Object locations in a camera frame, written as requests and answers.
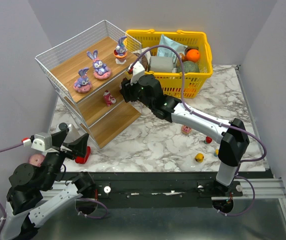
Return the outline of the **red bear toy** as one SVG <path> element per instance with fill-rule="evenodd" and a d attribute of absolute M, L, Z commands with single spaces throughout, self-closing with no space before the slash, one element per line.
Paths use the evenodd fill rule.
<path fill-rule="evenodd" d="M 106 90 L 103 93 L 103 98 L 108 107 L 110 107 L 111 105 L 114 105 L 117 102 L 117 100 L 112 96 L 109 90 Z"/>

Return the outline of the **pink strawberry donut toy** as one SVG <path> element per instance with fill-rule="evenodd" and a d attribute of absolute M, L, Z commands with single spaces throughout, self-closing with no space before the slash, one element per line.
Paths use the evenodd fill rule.
<path fill-rule="evenodd" d="M 185 134 L 185 135 L 190 134 L 191 131 L 192 131 L 192 128 L 190 128 L 190 127 L 188 127 L 188 126 L 186 126 L 186 125 L 183 125 L 183 126 L 181 127 L 181 132 L 182 132 L 183 134 Z"/>

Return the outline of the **purple bunny sundae toy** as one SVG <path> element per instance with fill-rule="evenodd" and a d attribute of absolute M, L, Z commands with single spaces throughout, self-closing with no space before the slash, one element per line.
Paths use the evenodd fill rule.
<path fill-rule="evenodd" d="M 118 39 L 117 45 L 114 49 L 113 55 L 115 57 L 116 64 L 123 65 L 126 62 L 127 57 L 127 49 L 124 44 L 124 40 L 127 38 L 127 36 L 122 36 Z"/>

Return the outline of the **purple bunny donut toy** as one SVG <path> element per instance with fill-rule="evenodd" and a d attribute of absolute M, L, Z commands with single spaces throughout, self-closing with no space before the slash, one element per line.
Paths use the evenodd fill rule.
<path fill-rule="evenodd" d="M 98 50 L 93 52 L 87 51 L 86 55 L 93 61 L 93 75 L 98 80 L 106 80 L 110 77 L 112 71 L 110 68 L 103 63 L 98 57 Z"/>

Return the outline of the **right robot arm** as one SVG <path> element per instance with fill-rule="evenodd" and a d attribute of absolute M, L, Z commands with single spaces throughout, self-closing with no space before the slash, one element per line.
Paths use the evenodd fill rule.
<path fill-rule="evenodd" d="M 160 82 L 152 74 L 141 76 L 136 83 L 124 78 L 120 93 L 125 102 L 139 101 L 155 117 L 188 126 L 218 143 L 220 166 L 215 180 L 225 187 L 232 183 L 250 143 L 240 119 L 223 120 L 188 106 L 179 98 L 163 93 Z"/>

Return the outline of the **purple pink donut toy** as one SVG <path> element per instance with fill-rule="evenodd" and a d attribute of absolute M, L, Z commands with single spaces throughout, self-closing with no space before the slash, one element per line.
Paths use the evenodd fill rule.
<path fill-rule="evenodd" d="M 89 68 L 85 67 L 78 71 L 79 78 L 73 84 L 74 90 L 78 93 L 88 93 L 92 88 L 92 83 L 87 74 L 88 70 Z"/>

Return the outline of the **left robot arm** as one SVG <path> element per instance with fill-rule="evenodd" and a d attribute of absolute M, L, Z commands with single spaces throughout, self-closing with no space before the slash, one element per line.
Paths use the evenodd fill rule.
<path fill-rule="evenodd" d="M 6 195 L 5 215 L 0 220 L 0 240 L 33 238 L 38 229 L 66 204 L 80 198 L 89 198 L 95 192 L 91 175 L 80 172 L 60 193 L 42 205 L 42 192 L 52 189 L 66 158 L 86 158 L 89 134 L 66 143 L 69 129 L 54 134 L 41 132 L 24 138 L 24 146 L 45 152 L 40 166 L 20 164 L 9 177 L 10 189 Z"/>

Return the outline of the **yellow duck toy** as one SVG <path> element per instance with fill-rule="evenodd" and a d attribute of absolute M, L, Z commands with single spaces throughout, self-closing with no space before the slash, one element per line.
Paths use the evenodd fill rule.
<path fill-rule="evenodd" d="M 196 162 L 202 163 L 204 161 L 204 158 L 205 158 L 205 156 L 202 153 L 198 153 L 194 159 Z"/>

